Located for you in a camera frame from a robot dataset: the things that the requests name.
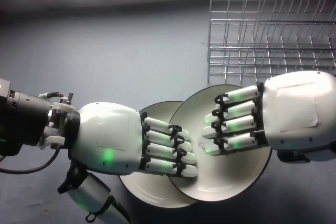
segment plate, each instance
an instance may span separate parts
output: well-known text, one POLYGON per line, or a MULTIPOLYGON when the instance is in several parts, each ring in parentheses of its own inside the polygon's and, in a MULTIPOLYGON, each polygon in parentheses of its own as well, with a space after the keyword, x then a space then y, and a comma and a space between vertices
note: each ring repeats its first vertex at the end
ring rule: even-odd
POLYGON ((271 148, 239 152, 228 156, 209 156, 198 145, 212 144, 202 137, 204 117, 215 109, 217 95, 239 89, 233 85, 217 85, 191 96, 175 112, 170 123, 188 130, 196 154, 198 176, 195 178, 170 177, 184 194, 203 201, 219 201, 240 194, 263 173, 271 156, 271 148))
MULTIPOLYGON (((143 109, 140 113, 147 112, 152 118, 169 122, 182 103, 178 101, 160 102, 143 109)), ((133 195, 153 206, 180 208, 197 202, 176 189, 167 176, 133 173, 119 177, 133 195)))

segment wire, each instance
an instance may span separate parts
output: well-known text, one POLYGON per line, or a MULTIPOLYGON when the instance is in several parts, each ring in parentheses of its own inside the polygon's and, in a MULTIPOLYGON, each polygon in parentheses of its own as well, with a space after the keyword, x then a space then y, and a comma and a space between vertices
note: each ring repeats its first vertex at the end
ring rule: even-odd
POLYGON ((57 149, 55 153, 53 154, 53 156, 51 157, 51 159, 49 159, 48 162, 46 162, 44 165, 41 165, 40 167, 36 167, 30 170, 7 170, 7 169, 0 168, 0 173, 20 175, 20 174, 29 174, 29 173, 39 172, 40 170, 43 170, 44 168, 48 167, 56 159, 59 151, 60 149, 57 149))

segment metal wire rack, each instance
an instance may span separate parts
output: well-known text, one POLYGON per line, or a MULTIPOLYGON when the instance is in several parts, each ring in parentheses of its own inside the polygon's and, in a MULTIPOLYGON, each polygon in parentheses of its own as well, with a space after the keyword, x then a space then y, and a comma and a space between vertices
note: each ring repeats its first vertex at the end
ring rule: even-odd
POLYGON ((213 74, 265 81, 318 70, 336 74, 336 0, 211 0, 208 82, 213 74))

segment metal wire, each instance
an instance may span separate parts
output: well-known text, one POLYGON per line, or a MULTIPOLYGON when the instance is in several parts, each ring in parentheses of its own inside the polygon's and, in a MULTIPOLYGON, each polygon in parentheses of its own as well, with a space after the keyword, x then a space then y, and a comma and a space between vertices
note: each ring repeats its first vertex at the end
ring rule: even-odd
POLYGON ((264 81, 304 70, 336 74, 336 0, 210 0, 213 74, 264 81))

